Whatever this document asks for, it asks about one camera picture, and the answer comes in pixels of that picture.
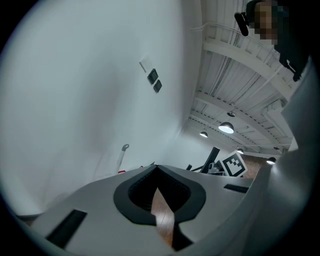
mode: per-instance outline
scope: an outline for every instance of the light fixture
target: light fixture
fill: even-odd
[[[226,114],[230,118],[234,118],[236,116],[236,114],[233,113],[232,111],[229,111]],[[223,122],[222,124],[219,125],[219,129],[227,134],[233,134],[235,131],[234,126],[230,122]]]
[[[206,133],[205,131],[200,132],[200,135],[202,137],[208,138],[208,133]]]
[[[274,157],[270,157],[266,162],[269,165],[274,165],[276,163],[276,159]]]
[[[236,151],[238,151],[240,154],[244,154],[244,150],[242,148],[238,148]]]
[[[227,134],[233,134],[235,131],[234,126],[229,122],[223,122],[220,124],[219,129]]]

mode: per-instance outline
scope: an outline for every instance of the white wall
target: white wall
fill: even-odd
[[[0,67],[0,175],[18,215],[157,161],[181,131],[197,81],[194,2],[42,1]],[[149,55],[156,94],[139,61]]]
[[[198,130],[186,126],[170,150],[168,150],[162,162],[165,165],[182,169],[186,169],[190,164],[192,165],[192,169],[195,169],[205,164],[213,147],[220,149],[216,160],[232,152],[218,141],[210,137],[202,137],[199,135]]]

